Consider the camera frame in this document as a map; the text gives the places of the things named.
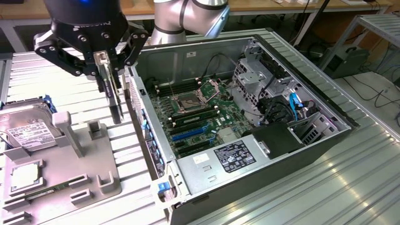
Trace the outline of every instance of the robotic arm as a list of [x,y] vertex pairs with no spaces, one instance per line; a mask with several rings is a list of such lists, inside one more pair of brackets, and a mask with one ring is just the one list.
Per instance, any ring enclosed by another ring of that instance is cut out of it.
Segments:
[[[156,29],[152,44],[185,40],[184,29],[216,37],[225,24],[228,0],[154,0]],[[114,124],[121,123],[118,72],[132,66],[145,41],[146,31],[128,25],[118,0],[44,0],[50,15],[50,30],[34,36],[34,52],[73,76],[96,79],[105,93]],[[120,53],[116,46],[128,41]],[[70,55],[68,45],[82,53]]]

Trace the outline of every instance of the aluminum workbench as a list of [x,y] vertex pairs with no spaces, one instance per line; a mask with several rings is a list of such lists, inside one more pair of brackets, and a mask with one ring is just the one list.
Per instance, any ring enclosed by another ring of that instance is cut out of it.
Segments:
[[[228,32],[221,36],[252,33],[265,38],[360,128],[313,164],[190,224],[398,224],[398,135],[274,32],[260,29]],[[132,123],[126,120],[120,125],[112,124],[106,100],[97,92],[96,82],[70,76],[32,52],[13,54],[0,68],[1,93],[6,93],[6,101],[33,98],[45,92],[57,110],[70,112],[73,129],[92,119],[108,125],[122,192],[48,224],[166,224],[150,197],[150,178]]]

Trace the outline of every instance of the blue pcie slot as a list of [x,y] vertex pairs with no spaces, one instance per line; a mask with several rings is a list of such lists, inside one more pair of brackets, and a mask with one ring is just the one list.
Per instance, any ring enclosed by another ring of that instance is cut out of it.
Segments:
[[192,130],[192,131],[189,131],[189,132],[186,132],[186,133],[184,133],[184,134],[181,134],[181,135],[173,136],[173,137],[172,137],[172,141],[174,142],[174,141],[178,141],[178,140],[185,139],[185,138],[188,138],[188,137],[192,137],[192,136],[194,136],[194,135],[204,134],[204,132],[205,132],[205,130],[206,130],[206,127],[208,127],[208,125],[205,125],[204,127],[198,128],[198,129],[196,129],[196,130]]

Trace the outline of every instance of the wooden table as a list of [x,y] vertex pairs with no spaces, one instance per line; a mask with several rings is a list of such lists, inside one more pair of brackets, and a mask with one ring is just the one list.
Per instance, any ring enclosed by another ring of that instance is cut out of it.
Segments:
[[[381,9],[377,8],[377,13],[384,13],[386,8],[392,5],[388,0],[377,0]],[[322,0],[317,4],[309,4],[305,12],[310,13],[305,22],[304,28],[296,40],[300,42],[305,30],[310,25],[316,12],[320,8]],[[266,15],[266,14],[294,14],[301,13],[305,5],[298,3],[278,4],[273,0],[229,0],[230,13],[229,15]],[[128,20],[146,20],[153,19],[154,5],[152,0],[121,0],[122,12]],[[330,0],[325,12],[340,11],[365,11],[370,10],[370,5],[349,6],[340,0]],[[42,0],[25,0],[24,4],[1,5],[0,4],[0,27],[9,40],[9,43],[16,52],[25,52],[26,47],[20,40],[14,31],[16,26],[21,25],[40,25],[49,24],[49,14],[44,6]]]

